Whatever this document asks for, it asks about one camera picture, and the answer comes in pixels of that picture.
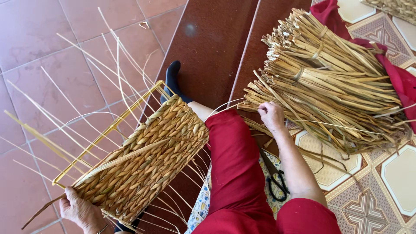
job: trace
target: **red cloth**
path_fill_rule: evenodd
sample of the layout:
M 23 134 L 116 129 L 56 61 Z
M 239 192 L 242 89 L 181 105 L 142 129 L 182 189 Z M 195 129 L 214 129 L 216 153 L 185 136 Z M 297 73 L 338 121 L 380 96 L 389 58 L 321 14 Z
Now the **red cloth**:
M 259 149 L 243 119 L 227 110 L 205 124 L 210 130 L 212 189 L 208 215 L 194 234 L 341 233 L 335 215 L 309 199 L 288 201 L 275 221 L 266 202 Z
M 329 30 L 333 31 L 338 36 L 349 40 L 355 44 L 361 45 L 365 48 L 371 48 L 368 40 L 355 38 L 352 39 L 348 33 L 344 21 L 338 14 L 338 1 L 325 0 L 318 4 L 311 6 L 310 11 L 319 22 L 326 25 Z M 377 44 L 377 46 L 387 51 L 387 46 Z M 390 76 L 391 83 L 399 96 L 403 107 L 408 107 L 416 103 L 416 77 L 408 71 L 396 67 L 390 63 L 384 54 L 376 55 L 378 61 L 384 66 L 387 74 Z M 408 119 L 416 119 L 416 106 L 404 110 Z M 416 133 L 416 122 L 410 122 L 413 132 Z

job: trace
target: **natural fiber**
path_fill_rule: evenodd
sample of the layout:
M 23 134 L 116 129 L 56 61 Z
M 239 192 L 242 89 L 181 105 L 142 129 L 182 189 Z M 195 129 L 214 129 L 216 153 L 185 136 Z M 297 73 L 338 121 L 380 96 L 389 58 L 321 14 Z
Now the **natural fiber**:
M 238 108 L 256 112 L 275 101 L 287 119 L 348 155 L 395 143 L 392 135 L 405 127 L 394 125 L 399 113 L 374 117 L 401 106 L 377 51 L 336 36 L 302 10 L 279 23 L 263 37 L 269 60 Z
M 207 140 L 204 123 L 174 95 L 73 187 L 81 198 L 130 224 Z
M 416 25 L 416 0 L 360 0 L 362 3 Z

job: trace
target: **red pants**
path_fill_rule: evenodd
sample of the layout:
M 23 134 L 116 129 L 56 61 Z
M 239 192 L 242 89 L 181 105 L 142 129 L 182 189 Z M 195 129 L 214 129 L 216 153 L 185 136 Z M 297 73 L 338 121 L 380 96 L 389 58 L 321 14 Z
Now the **red pants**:
M 210 130 L 212 190 L 208 215 L 195 234 L 340 233 L 335 215 L 309 199 L 288 201 L 275 221 L 266 202 L 259 149 L 243 119 L 227 110 L 205 124 Z

